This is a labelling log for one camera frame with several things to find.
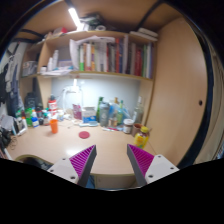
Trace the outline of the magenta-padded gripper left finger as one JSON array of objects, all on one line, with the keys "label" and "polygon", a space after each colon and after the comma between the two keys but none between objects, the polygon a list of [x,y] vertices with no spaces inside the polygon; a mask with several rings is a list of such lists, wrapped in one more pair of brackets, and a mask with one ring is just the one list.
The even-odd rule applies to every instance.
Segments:
[{"label": "magenta-padded gripper left finger", "polygon": [[60,159],[48,169],[48,172],[85,187],[96,155],[96,146],[92,145],[70,158]]}]

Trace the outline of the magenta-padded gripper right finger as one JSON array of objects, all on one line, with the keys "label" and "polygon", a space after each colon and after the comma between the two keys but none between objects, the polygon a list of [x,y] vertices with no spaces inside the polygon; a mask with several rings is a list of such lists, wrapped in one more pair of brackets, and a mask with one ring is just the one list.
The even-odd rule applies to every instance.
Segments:
[{"label": "magenta-padded gripper right finger", "polygon": [[163,155],[152,155],[131,144],[127,145],[127,155],[139,186],[145,186],[178,171]]}]

